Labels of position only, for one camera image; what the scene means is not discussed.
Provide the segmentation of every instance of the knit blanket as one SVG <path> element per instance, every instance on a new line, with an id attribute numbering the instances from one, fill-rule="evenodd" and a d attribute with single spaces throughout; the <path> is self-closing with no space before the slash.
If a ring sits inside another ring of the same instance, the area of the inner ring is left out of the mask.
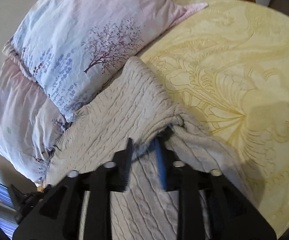
<path id="1" fill-rule="evenodd" d="M 57 184 L 70 170 L 95 170 L 126 148 L 128 138 L 142 150 L 131 166 L 128 190 L 111 194 L 113 239 L 176 239 L 178 193 L 161 188 L 154 150 L 147 146 L 167 126 L 167 148 L 193 168 L 220 169 L 252 201 L 234 151 L 208 135 L 182 106 L 174 103 L 139 58 L 128 60 L 120 76 L 76 113 L 75 123 L 57 142 L 46 183 Z M 89 194 L 85 194 L 79 239 L 83 239 Z M 206 236 L 210 238 L 203 201 Z"/>

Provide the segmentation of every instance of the cherry blossom tree print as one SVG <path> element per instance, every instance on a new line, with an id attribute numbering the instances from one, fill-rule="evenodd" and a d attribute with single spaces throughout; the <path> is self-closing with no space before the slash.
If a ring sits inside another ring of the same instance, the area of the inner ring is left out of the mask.
<path id="1" fill-rule="evenodd" d="M 121 67 L 136 54 L 143 42 L 140 28 L 134 25 L 132 19 L 122 20 L 120 25 L 106 24 L 102 30 L 94 27 L 90 30 L 88 41 L 83 42 L 91 55 L 91 62 L 84 72 L 101 64 L 103 73 L 110 73 L 110 69 Z"/>

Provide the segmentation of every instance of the screw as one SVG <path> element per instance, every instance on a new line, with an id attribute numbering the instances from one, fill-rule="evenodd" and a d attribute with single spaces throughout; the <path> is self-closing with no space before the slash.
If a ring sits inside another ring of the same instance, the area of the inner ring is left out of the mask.
<path id="1" fill-rule="evenodd" d="M 111 168 L 114 168 L 117 164 L 115 162 L 106 162 L 104 164 L 104 167 L 105 168 L 108 168 L 108 169 L 111 169 Z"/>
<path id="2" fill-rule="evenodd" d="M 185 163 L 182 161 L 175 161 L 175 162 L 173 162 L 173 166 L 180 168 L 180 167 L 185 166 Z"/>
<path id="3" fill-rule="evenodd" d="M 78 171 L 69 171 L 68 173 L 67 173 L 67 177 L 69 177 L 69 178 L 75 178 L 75 177 L 77 177 L 79 175 L 79 172 Z"/>
<path id="4" fill-rule="evenodd" d="M 218 176 L 221 176 L 222 175 L 222 172 L 218 169 L 214 169 L 211 171 L 211 175 L 212 176 L 215 176 L 215 177 L 218 177 Z"/>

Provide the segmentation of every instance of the bed sheet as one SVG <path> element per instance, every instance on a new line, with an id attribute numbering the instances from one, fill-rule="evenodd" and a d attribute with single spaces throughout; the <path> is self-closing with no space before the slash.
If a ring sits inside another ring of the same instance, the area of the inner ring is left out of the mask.
<path id="1" fill-rule="evenodd" d="M 139 57 L 167 91 L 239 154 L 256 205 L 289 227 L 289 17 L 240 0 L 208 7 Z"/>

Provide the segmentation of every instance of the pink pillowcase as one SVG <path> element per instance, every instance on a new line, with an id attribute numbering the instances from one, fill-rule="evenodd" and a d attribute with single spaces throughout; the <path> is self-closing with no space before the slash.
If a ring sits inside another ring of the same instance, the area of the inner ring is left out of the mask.
<path id="1" fill-rule="evenodd" d="M 5 53 L 72 122 L 129 57 L 199 8 L 172 0 L 38 0 Z"/>
<path id="2" fill-rule="evenodd" d="M 64 117 L 42 88 L 7 59 L 0 71 L 0 154 L 40 184 L 64 130 Z"/>

